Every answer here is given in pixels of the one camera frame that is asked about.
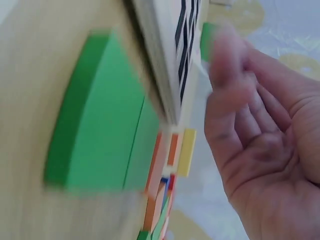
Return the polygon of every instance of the orange block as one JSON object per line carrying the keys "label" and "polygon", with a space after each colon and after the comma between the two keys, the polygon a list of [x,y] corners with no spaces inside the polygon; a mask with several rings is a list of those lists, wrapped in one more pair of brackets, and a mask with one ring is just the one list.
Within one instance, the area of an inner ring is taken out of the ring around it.
{"label": "orange block", "polygon": [[162,177],[162,171],[166,162],[167,155],[167,140],[162,133],[158,133],[153,150],[149,176],[146,182],[144,192],[148,197],[156,199],[158,187]]}
{"label": "orange block", "polygon": [[166,184],[160,183],[156,198],[148,198],[146,205],[143,230],[153,232],[161,215],[162,203],[165,196]]}
{"label": "orange block", "polygon": [[176,134],[176,133],[172,134],[169,157],[168,157],[168,162],[167,162],[168,166],[174,166],[174,164],[175,164],[175,156],[176,156],[176,151],[177,151],[178,138],[179,138],[179,134]]}

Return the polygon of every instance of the finger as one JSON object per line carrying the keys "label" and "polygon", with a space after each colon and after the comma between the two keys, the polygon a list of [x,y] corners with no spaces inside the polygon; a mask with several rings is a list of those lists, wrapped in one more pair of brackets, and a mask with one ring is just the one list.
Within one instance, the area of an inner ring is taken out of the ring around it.
{"label": "finger", "polygon": [[254,93],[253,100],[249,103],[249,109],[262,133],[274,133],[279,130],[257,91]]}
{"label": "finger", "polygon": [[250,83],[232,85],[217,90],[207,100],[204,132],[220,171],[233,156],[243,150],[235,131],[235,112],[247,104],[254,90]]}
{"label": "finger", "polygon": [[289,113],[280,104],[280,102],[270,92],[268,92],[263,86],[258,84],[257,90],[259,95],[261,96],[261,99],[263,101],[263,104],[267,112],[269,113],[271,118],[274,120],[278,128],[285,133],[291,125],[291,118],[289,116]]}
{"label": "finger", "polygon": [[253,72],[265,87],[292,116],[293,107],[319,90],[316,82],[289,69],[276,59],[254,49],[247,48],[247,71]]}
{"label": "finger", "polygon": [[261,134],[260,127],[251,114],[248,104],[236,113],[234,128],[244,148]]}
{"label": "finger", "polygon": [[243,60],[247,47],[232,26],[222,27],[214,41],[214,55],[209,76],[212,87],[234,83],[243,74]]}

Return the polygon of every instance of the red block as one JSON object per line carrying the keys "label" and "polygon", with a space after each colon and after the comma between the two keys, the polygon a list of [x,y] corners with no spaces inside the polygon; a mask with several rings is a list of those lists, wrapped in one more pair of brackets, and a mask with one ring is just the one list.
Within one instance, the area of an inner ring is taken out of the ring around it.
{"label": "red block", "polygon": [[176,178],[177,178],[177,175],[175,174],[170,175],[169,190],[174,190],[176,188]]}

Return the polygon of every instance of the green foam piece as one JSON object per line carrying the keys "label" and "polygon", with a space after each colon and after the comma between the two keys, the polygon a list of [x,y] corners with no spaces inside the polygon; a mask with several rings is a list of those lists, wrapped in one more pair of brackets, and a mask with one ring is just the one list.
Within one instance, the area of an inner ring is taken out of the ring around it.
{"label": "green foam piece", "polygon": [[116,34],[93,32],[64,96],[45,183],[76,191],[122,189],[143,101]]}
{"label": "green foam piece", "polygon": [[212,54],[213,36],[217,31],[218,26],[210,22],[205,22],[202,27],[200,40],[201,59],[209,62]]}
{"label": "green foam piece", "polygon": [[132,146],[130,162],[124,183],[125,190],[143,191],[145,189],[158,131],[158,115],[146,97]]}
{"label": "green foam piece", "polygon": [[159,221],[156,224],[156,226],[153,230],[153,233],[151,235],[151,240],[158,240],[160,238],[162,228],[164,227],[164,224],[166,222],[166,216],[167,216],[167,211],[168,211],[168,206],[169,206],[169,199],[170,199],[169,197],[166,198],[165,205],[162,209]]}
{"label": "green foam piece", "polygon": [[136,240],[151,240],[151,234],[148,231],[140,231]]}

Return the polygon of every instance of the black and white striped pattern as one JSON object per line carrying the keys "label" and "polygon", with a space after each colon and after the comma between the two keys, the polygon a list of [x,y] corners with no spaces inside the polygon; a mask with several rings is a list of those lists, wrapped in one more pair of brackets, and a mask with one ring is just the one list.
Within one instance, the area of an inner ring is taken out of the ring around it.
{"label": "black and white striped pattern", "polygon": [[184,98],[189,74],[200,3],[201,0],[181,0],[181,12],[175,31],[176,60],[178,64],[181,103]]}

